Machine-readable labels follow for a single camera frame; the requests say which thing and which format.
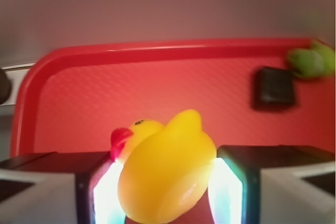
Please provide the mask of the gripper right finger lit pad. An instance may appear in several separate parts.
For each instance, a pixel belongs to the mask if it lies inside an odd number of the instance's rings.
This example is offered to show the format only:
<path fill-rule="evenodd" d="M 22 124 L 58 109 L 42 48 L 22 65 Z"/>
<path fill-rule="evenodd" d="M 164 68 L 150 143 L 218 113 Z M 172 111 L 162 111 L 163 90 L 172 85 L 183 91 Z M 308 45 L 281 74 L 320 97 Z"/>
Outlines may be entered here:
<path fill-rule="evenodd" d="M 208 185 L 215 223 L 335 223 L 335 154 L 223 145 Z"/>

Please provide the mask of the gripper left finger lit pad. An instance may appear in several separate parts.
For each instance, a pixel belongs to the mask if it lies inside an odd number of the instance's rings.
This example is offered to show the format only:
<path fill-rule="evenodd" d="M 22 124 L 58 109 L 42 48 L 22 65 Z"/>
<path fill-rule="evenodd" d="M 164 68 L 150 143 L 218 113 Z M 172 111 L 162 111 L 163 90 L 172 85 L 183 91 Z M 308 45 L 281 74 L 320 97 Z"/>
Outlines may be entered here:
<path fill-rule="evenodd" d="M 1 223 L 125 223 L 120 172 L 109 152 L 31 153 L 1 161 Z"/>

